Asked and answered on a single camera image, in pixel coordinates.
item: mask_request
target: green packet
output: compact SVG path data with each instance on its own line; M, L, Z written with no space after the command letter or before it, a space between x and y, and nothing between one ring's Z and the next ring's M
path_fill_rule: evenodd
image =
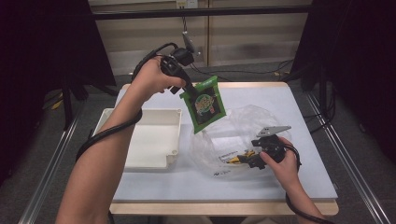
M186 91L180 94L189 109L194 133L200 132L207 125L226 116L218 86L218 77L213 76L194 86L198 91L190 95Z

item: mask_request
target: clear plastic bag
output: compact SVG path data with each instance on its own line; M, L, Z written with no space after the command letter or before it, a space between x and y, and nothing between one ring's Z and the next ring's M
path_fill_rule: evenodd
M242 155L248 149L257 152L251 140L264 127L284 126L268 110L255 105L228 109L227 116L210 124L200 133L191 133L190 155L200 170L213 176L236 176L247 171L247 164L230 164L226 161ZM290 139L289 132L278 133Z

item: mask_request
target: white tray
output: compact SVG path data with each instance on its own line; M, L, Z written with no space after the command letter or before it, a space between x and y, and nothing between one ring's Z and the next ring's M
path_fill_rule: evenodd
M93 134L102 127L114 108L106 108ZM124 171L166 169L177 159L181 109L143 109L135 125Z

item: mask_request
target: person's right arm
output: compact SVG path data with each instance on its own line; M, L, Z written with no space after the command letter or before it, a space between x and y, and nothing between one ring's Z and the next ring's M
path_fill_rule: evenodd
M279 137L280 141L285 144L292 145L285 138ZM286 151L285 159L277 163L268 154L261 152L262 159L271 167L274 174L282 185L282 188L288 193L291 203L300 211L314 217L324 218L315 204L306 194L297 174L297 160L294 153L290 150ZM297 216L300 224L316 223Z

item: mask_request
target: gray carpet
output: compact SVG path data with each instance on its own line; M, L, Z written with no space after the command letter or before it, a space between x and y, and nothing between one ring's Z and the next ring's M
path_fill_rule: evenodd
M263 63L211 69L229 71L216 73L216 75L231 81L277 81L278 77L274 76L273 73L264 73L277 68L278 63ZM208 68L200 69L204 72L209 71ZM262 72L262 74L231 72L238 70ZM187 71L193 81L207 79L206 75L199 74L191 69L187 69ZM119 89L122 84L128 83L129 78L128 76L116 77L117 88ZM302 114L304 116L313 115L314 112L305 93L300 88L299 80L292 81L289 85ZM70 144L67 146L57 174L50 185L43 206L37 214L35 223L53 223L79 146L87 139L90 130L94 129L102 108L114 105L115 97L91 87L87 87L87 90L91 93L90 98L82 108L80 121ZM317 91L318 87L314 89L313 93L317 94ZM81 105L79 102L73 102L75 109ZM390 223L396 223L396 214L394 213L396 211L396 166L381 153L376 141L370 134L361 132L359 125L359 120L344 104L343 100L338 97L332 126L339 133L353 161L383 206ZM23 210L34 194L53 150L57 147L63 134L63 126L64 112L62 105L56 110L46 109L44 111L41 122L35 130L35 136L31 140L29 150L21 155L20 163L14 170L13 176L6 180L0 188L0 223L17 223L20 220ZM307 126L308 129L314 130L319 126L319 123L316 119L307 119ZM330 220L335 223L375 223L365 202L352 183L346 168L335 153L326 133L319 130L313 133L312 137L339 196L337 203L340 212L338 215L331 217ZM116 223L148 223L149 221L144 216L115 216L115 219Z

